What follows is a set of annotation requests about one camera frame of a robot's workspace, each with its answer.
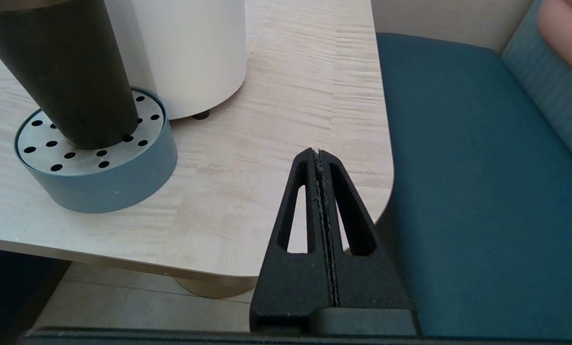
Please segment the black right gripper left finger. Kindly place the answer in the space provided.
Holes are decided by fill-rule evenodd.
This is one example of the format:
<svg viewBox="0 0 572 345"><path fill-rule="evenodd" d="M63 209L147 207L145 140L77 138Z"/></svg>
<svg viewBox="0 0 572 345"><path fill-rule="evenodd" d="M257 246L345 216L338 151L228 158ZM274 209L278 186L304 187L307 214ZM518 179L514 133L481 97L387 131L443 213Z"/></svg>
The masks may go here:
<svg viewBox="0 0 572 345"><path fill-rule="evenodd" d="M318 154L308 148L292 163L250 306L252 332L305 332L308 317L333 304ZM305 192L306 253L289 253L299 189Z"/></svg>

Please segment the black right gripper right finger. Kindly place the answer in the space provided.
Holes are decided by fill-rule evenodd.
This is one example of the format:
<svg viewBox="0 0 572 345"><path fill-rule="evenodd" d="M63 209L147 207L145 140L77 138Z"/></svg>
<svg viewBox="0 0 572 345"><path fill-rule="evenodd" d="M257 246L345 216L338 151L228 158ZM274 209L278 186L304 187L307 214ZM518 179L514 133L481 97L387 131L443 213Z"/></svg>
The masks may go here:
<svg viewBox="0 0 572 345"><path fill-rule="evenodd" d="M406 284L341 160L320 150L319 175L334 306L415 316Z"/></svg>

